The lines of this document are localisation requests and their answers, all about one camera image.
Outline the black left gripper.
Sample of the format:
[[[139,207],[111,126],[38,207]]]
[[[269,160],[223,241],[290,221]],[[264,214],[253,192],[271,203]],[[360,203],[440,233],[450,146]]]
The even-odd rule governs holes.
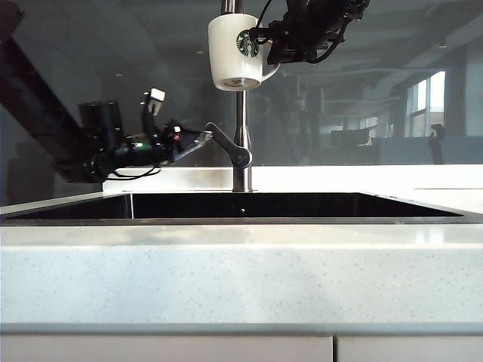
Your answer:
[[[181,124],[174,119],[161,127],[152,119],[144,119],[143,132],[142,165],[173,164],[212,139],[210,131],[182,130]]]

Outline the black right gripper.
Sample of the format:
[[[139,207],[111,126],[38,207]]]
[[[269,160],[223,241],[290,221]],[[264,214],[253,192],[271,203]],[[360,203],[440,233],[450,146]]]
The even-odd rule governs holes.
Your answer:
[[[345,41],[356,7],[292,7],[282,20],[249,29],[252,42],[271,41],[267,64],[320,63]]]

